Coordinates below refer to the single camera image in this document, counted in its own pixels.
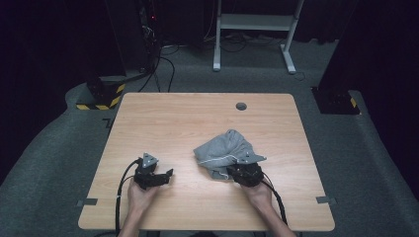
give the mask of dark background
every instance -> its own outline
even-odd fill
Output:
[[[269,5],[259,1],[224,1],[223,11],[289,14],[295,6],[292,0],[265,1]],[[96,2],[103,6],[104,1]],[[210,26],[211,1],[158,3],[162,7],[163,30],[171,29],[165,37],[182,38],[200,46]],[[415,6],[414,1],[408,0],[306,0],[294,39],[340,40],[322,83],[328,89],[362,92],[381,140],[418,198],[419,178],[415,173],[419,168],[419,50]],[[62,0],[1,2],[1,182],[31,140],[66,110],[65,93],[100,76],[95,70],[100,67],[95,65],[98,61],[91,60],[94,50],[80,43],[80,36],[73,31],[77,21],[71,18],[71,9]],[[100,9],[103,8],[98,7],[97,14],[103,14]],[[112,32],[108,34],[101,40],[115,40]],[[109,51],[118,57],[114,47],[109,47]]]

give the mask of wooden table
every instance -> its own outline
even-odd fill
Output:
[[[239,111],[237,103],[247,109]],[[197,164],[193,150],[236,129],[253,145],[283,199],[294,231],[329,231],[334,220],[291,95],[220,93],[128,93],[124,95],[79,226],[115,228],[115,203],[126,167],[144,152],[159,159],[156,172],[174,169],[170,185],[161,187],[140,229],[267,230],[240,187],[212,180]],[[136,165],[128,172],[133,174]],[[121,223],[127,212],[124,185]],[[273,197],[273,205],[278,203]]]

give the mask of power cord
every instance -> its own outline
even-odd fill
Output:
[[[283,200],[281,199],[281,196],[278,194],[278,192],[275,190],[274,185],[271,182],[271,179],[269,179],[269,177],[265,173],[263,173],[263,175],[268,179],[269,184],[264,180],[262,180],[261,182],[262,184],[266,185],[272,191],[272,193],[274,193],[275,198],[277,198],[278,206],[280,207],[281,218],[283,222],[286,225],[288,225],[286,217],[286,208],[284,207]]]
[[[120,227],[120,206],[121,206],[121,194],[123,192],[123,185],[124,185],[124,182],[126,180],[128,180],[129,178],[131,178],[131,177],[126,178],[126,173],[135,164],[139,164],[139,159],[133,161],[132,163],[130,163],[128,165],[128,167],[126,168],[126,171],[123,174],[123,177],[121,178],[120,185],[118,186],[117,203],[115,205],[115,232],[116,232],[117,236],[121,232],[121,227]]]

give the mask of hand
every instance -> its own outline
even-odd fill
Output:
[[[129,211],[145,211],[150,206],[160,187],[143,190],[133,179],[129,182],[128,208]]]
[[[295,234],[293,234],[290,228],[284,224],[272,207],[271,189],[263,183],[252,188],[241,186],[241,189],[247,195],[250,203],[259,212],[275,237],[295,237]]]
[[[138,236],[138,225],[141,216],[148,209],[159,187],[152,187],[143,190],[133,179],[129,182],[128,188],[128,214],[120,237]]]
[[[263,205],[272,206],[272,191],[266,185],[260,183],[259,185],[251,188],[242,185],[240,186],[254,207],[259,209]]]

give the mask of crumpled fabric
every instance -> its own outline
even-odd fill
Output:
[[[236,164],[247,154],[255,154],[252,144],[234,129],[199,146],[194,149],[194,153],[197,163],[206,167],[209,175],[216,180],[232,179],[227,173],[227,167]]]

